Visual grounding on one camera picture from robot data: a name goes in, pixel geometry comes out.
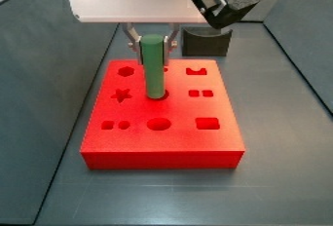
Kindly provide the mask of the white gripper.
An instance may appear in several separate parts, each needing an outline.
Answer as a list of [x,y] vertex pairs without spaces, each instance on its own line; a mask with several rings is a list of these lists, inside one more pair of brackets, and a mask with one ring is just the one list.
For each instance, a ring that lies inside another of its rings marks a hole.
[[128,39],[127,46],[136,53],[139,63],[143,63],[142,36],[136,32],[132,22],[171,22],[163,46],[164,65],[168,65],[170,52],[176,48],[175,37],[179,23],[206,21],[191,0],[69,1],[72,14],[82,22],[124,22],[122,31]]

